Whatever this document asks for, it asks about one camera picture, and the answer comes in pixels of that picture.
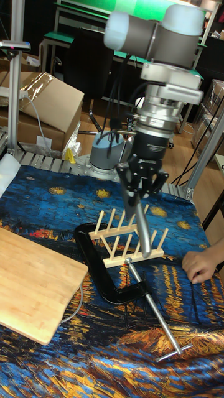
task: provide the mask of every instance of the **human hand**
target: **human hand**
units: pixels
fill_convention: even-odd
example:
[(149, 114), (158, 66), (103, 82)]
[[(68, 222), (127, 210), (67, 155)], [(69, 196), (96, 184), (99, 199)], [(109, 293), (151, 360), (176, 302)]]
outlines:
[(182, 260), (182, 268), (193, 284), (202, 283), (212, 277), (217, 263), (209, 249), (204, 252), (189, 251)]

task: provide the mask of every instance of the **white cable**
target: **white cable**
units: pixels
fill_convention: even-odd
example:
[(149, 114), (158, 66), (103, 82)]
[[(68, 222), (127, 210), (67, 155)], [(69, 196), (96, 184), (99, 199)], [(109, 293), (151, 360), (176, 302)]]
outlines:
[(64, 323), (64, 322), (70, 321), (70, 319), (72, 319), (72, 318), (78, 313), (78, 311), (80, 310), (80, 308), (81, 308), (81, 306), (82, 306), (82, 303), (83, 303), (83, 288), (82, 288), (82, 285), (80, 285), (80, 293), (81, 293), (81, 297), (80, 297), (80, 302), (79, 302), (79, 304), (78, 304), (77, 309), (76, 309), (75, 312), (73, 312), (72, 315), (70, 315), (68, 318), (63, 319), (63, 320), (61, 321), (60, 325), (61, 325), (62, 323)]
[[(192, 127), (192, 125), (190, 124), (190, 123), (185, 123), (185, 125), (186, 126), (190, 126), (193, 130), (194, 130), (194, 127)], [(193, 136), (194, 135), (194, 132), (190, 132), (190, 131), (187, 131), (187, 130), (183, 130), (184, 132), (187, 132), (187, 134), (190, 134), (191, 136)]]
[(40, 132), (41, 132), (42, 137), (44, 139), (44, 144), (45, 144), (45, 146), (47, 148), (47, 152), (49, 153), (49, 156), (52, 157), (52, 154), (50, 153), (50, 148), (47, 145), (47, 140), (46, 140), (46, 138), (44, 136), (44, 133), (43, 133), (43, 130), (42, 130), (42, 127), (41, 127), (40, 118), (39, 118), (39, 115), (38, 115), (38, 112), (37, 112), (37, 108), (35, 107), (34, 103), (31, 101), (31, 99), (28, 96), (26, 96), (25, 98), (27, 98), (30, 101), (30, 103), (31, 103), (36, 115), (37, 115), (37, 120), (38, 120), (38, 123), (39, 123)]

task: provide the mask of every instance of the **aluminum frame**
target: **aluminum frame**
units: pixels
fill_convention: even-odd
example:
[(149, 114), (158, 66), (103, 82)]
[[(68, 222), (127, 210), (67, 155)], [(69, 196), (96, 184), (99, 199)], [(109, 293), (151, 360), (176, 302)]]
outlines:
[[(12, 0), (12, 28), (11, 40), (22, 42), (24, 30), (24, 9), (25, 0)], [(20, 51), (10, 62), (10, 79), (9, 79), (9, 129), (8, 129), (8, 153), (16, 156), (17, 135), (19, 121), (19, 89), (20, 89), (20, 73), (21, 73), (21, 57)]]

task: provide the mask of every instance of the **black cable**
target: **black cable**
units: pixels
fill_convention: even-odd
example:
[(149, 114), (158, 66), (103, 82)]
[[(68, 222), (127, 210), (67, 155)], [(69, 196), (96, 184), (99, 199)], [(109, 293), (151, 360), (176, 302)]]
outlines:
[(9, 40), (9, 36), (8, 36), (8, 34), (7, 34), (7, 32), (6, 32), (6, 29), (5, 29), (4, 25), (3, 25), (3, 22), (2, 22), (2, 20), (1, 20), (1, 18), (0, 18), (0, 23), (1, 23), (1, 25), (2, 25), (2, 28), (3, 28), (3, 31), (4, 31), (4, 33), (5, 33), (5, 35), (6, 35), (7, 40)]
[(117, 75), (117, 77), (116, 77), (116, 79), (115, 79), (115, 81), (113, 83), (113, 87), (112, 87), (111, 92), (110, 92), (110, 98), (109, 98), (109, 101), (108, 101), (108, 105), (106, 107), (105, 119), (104, 119), (104, 122), (103, 122), (103, 128), (102, 128), (102, 131), (101, 131), (101, 136), (103, 135), (103, 132), (105, 130), (106, 120), (107, 120), (107, 117), (108, 117), (110, 104), (111, 104), (112, 101), (113, 101), (112, 104), (114, 103), (114, 97), (115, 97), (115, 92), (116, 92), (116, 88), (117, 88), (118, 82), (120, 81), (120, 79), (122, 77), (122, 74), (124, 72), (124, 69), (126, 67), (126, 64), (127, 64), (127, 62), (129, 61), (130, 58), (131, 58), (131, 55), (127, 55), (126, 58), (123, 60), (123, 62), (121, 64), (121, 67), (119, 69), (118, 75)]
[(100, 141), (101, 141), (103, 138), (109, 136), (110, 134), (117, 134), (117, 131), (116, 131), (116, 130), (107, 131), (105, 134), (101, 135), (101, 136), (98, 138), (96, 144), (98, 145), (98, 144), (100, 143)]
[(17, 145), (23, 152), (25, 152), (25, 149), (22, 147), (22, 145), (21, 145), (21, 143), (19, 141), (17, 142)]
[(217, 108), (217, 110), (215, 111), (215, 114), (214, 114), (213, 117), (211, 118), (211, 120), (210, 120), (208, 126), (206, 127), (205, 131), (203, 132), (201, 138), (199, 139), (199, 141), (198, 141), (198, 143), (197, 143), (197, 145), (196, 145), (196, 147), (195, 147), (195, 149), (194, 149), (194, 151), (193, 151), (193, 154), (192, 154), (192, 156), (190, 157), (190, 160), (188, 161), (187, 165), (185, 166), (184, 171), (182, 172), (181, 175), (179, 175), (177, 178), (175, 178), (174, 181), (171, 182), (171, 184), (173, 184), (175, 181), (178, 180), (177, 183), (176, 183), (176, 187), (178, 186), (178, 184), (179, 184), (180, 180), (182, 179), (182, 177), (184, 176), (184, 174), (186, 174), (188, 171), (191, 170), (191, 169), (190, 169), (190, 170), (187, 170), (187, 167), (189, 166), (190, 162), (192, 161), (192, 159), (193, 159), (193, 157), (194, 157), (194, 155), (195, 155), (195, 153), (196, 153), (196, 151), (197, 151), (197, 149), (198, 149), (200, 143), (202, 142), (203, 138), (205, 137), (205, 135), (206, 135), (206, 133), (207, 133), (209, 127), (211, 126), (211, 124), (212, 124), (212, 122), (213, 122), (215, 116), (217, 115), (217, 112), (218, 112), (218, 110), (220, 109), (220, 106), (221, 106), (223, 100), (224, 100), (224, 97), (221, 99), (220, 104), (218, 105), (218, 108)]
[[(219, 143), (217, 149), (215, 149), (215, 152), (212, 154), (212, 156), (211, 156), (211, 158), (209, 159), (209, 161), (208, 161), (208, 163), (206, 164), (206, 166), (207, 166), (207, 165), (211, 162), (211, 160), (214, 158), (215, 154), (218, 152), (218, 150), (219, 150), (220, 146), (222, 145), (223, 141), (224, 141), (224, 136), (222, 137), (222, 139), (221, 139), (221, 141), (220, 141), (220, 143)], [(189, 171), (191, 171), (191, 170), (196, 166), (196, 164), (197, 164), (197, 162), (196, 162), (188, 171), (186, 171), (186, 173), (189, 172)], [(189, 181), (189, 180), (187, 180), (187, 181), (185, 181), (185, 182), (182, 182), (179, 186), (180, 186), (180, 187), (183, 186), (183, 185), (186, 184), (188, 181)]]

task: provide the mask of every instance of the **metal rod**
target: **metal rod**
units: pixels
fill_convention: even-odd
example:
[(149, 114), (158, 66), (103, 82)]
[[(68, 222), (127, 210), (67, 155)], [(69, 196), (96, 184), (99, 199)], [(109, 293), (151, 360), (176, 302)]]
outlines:
[[(25, 0), (12, 0), (12, 41), (23, 40), (24, 7)], [(12, 155), (16, 155), (17, 149), (21, 57), (22, 53), (19, 52), (10, 62), (8, 152)]]
[[(132, 272), (132, 274), (133, 274), (134, 278), (137, 280), (137, 282), (142, 282), (136, 268), (131, 263), (131, 258), (126, 259), (125, 263), (128, 264), (130, 271)], [(172, 334), (168, 324), (166, 323), (166, 321), (164, 320), (164, 317), (161, 315), (160, 311), (156, 307), (155, 301), (153, 300), (153, 298), (150, 296), (149, 293), (146, 294), (146, 300), (147, 300), (148, 304), (150, 305), (150, 307), (153, 309), (153, 312), (154, 312), (155, 316), (157, 317), (157, 319), (159, 320), (159, 323), (161, 324), (163, 330), (165, 331), (169, 341), (175, 348), (176, 352), (179, 355), (181, 355), (183, 352), (182, 349), (180, 348), (180, 346), (179, 346), (177, 340), (175, 339), (174, 335)]]
[(218, 141), (220, 140), (223, 134), (223, 126), (224, 126), (224, 109), (222, 110), (221, 115), (218, 118), (216, 125), (213, 128), (213, 131), (211, 132), (208, 142), (206, 143), (202, 153), (200, 154), (200, 157), (197, 161), (194, 171), (192, 172), (189, 178), (188, 183), (184, 186), (185, 197), (188, 197), (187, 194), (188, 190), (193, 190), (196, 187), (204, 168), (206, 167), (209, 159), (214, 153)]
[[(98, 131), (85, 131), (85, 130), (79, 130), (79, 134), (86, 134), (87, 136), (95, 136), (98, 134)], [(134, 131), (128, 131), (128, 130), (118, 130), (119, 134), (127, 134), (128, 136), (135, 136), (136, 133)]]
[[(187, 346), (181, 347), (181, 350), (185, 351), (186, 349), (191, 348), (191, 347), (193, 347), (193, 344), (188, 344)], [(163, 361), (164, 359), (170, 358), (171, 356), (176, 355), (176, 354), (178, 354), (178, 352), (173, 351), (170, 354), (166, 354), (166, 355), (161, 356), (160, 358), (156, 358), (156, 362)]]

